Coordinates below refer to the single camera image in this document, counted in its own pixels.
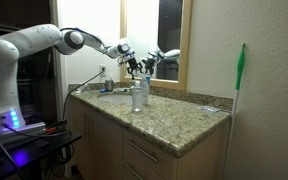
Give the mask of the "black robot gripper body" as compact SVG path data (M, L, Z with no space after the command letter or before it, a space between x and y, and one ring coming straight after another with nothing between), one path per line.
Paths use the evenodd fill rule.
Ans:
M140 62L137 62L135 58L131 58L127 61L129 66L127 67L127 72L133 72L134 70L138 70L138 68L143 68Z

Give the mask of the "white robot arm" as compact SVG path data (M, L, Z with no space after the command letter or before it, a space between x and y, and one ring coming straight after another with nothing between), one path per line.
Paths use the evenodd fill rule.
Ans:
M120 39L107 46L96 35L79 28L60 29L53 24L36 25L0 36L0 122L9 123L15 128L25 126L18 98L18 63L37 61L38 54L55 48L63 55L71 55L88 46L116 59L120 65L126 64L128 72L141 68L129 41Z

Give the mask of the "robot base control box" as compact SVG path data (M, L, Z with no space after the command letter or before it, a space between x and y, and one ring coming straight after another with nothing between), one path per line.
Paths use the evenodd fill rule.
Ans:
M10 109L0 113L0 141L11 143L25 138L27 135L39 135L45 133L46 125L38 122L27 125L16 110Z

